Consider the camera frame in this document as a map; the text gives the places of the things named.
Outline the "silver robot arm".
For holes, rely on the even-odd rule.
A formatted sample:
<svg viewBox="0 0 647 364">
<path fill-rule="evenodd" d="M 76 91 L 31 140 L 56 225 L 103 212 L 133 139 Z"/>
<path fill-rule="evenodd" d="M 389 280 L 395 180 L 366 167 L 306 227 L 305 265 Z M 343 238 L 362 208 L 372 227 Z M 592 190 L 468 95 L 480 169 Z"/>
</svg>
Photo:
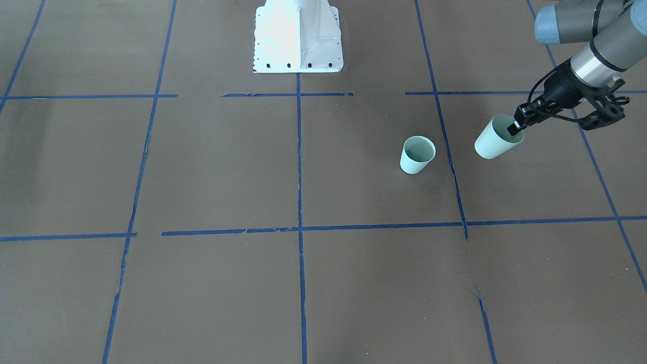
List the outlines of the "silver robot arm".
<svg viewBox="0 0 647 364">
<path fill-rule="evenodd" d="M 628 97 L 615 92 L 621 75 L 645 59 L 645 1 L 559 1 L 536 12 L 535 39 L 540 44 L 582 43 L 575 55 L 543 76 L 517 107 L 507 127 L 511 136 L 581 102 L 592 112 L 570 118 L 583 130 L 606 127 L 624 118 Z"/>
</svg>

